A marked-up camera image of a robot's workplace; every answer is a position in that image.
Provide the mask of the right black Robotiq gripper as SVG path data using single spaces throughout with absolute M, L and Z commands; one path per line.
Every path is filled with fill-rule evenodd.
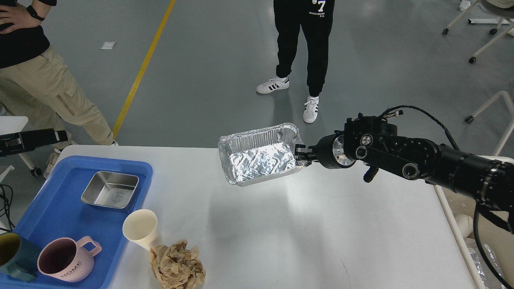
M 323 137 L 316 145 L 311 147 L 295 145 L 294 155 L 297 156 L 298 165 L 320 163 L 328 169 L 350 168 L 355 161 L 345 155 L 344 140 L 345 136 L 343 134 L 332 134 Z

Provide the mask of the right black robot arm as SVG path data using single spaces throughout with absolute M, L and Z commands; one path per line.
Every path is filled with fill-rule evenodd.
M 483 216 L 497 227 L 513 232 L 513 164 L 485 159 L 459 150 L 448 128 L 440 121 L 451 146 L 435 144 L 424 138 L 397 135 L 397 126 L 388 123 L 402 115 L 402 106 L 388 108 L 378 116 L 349 118 L 344 130 L 335 130 L 315 145 L 297 144 L 294 157 L 307 165 L 318 162 L 328 169 L 349 168 L 363 161 L 368 171 L 365 182 L 382 169 L 407 180 L 423 179 L 475 200 L 473 234 L 478 250 L 492 274 L 510 289 L 512 286 L 494 269 L 486 256 L 478 234 L 478 219 Z

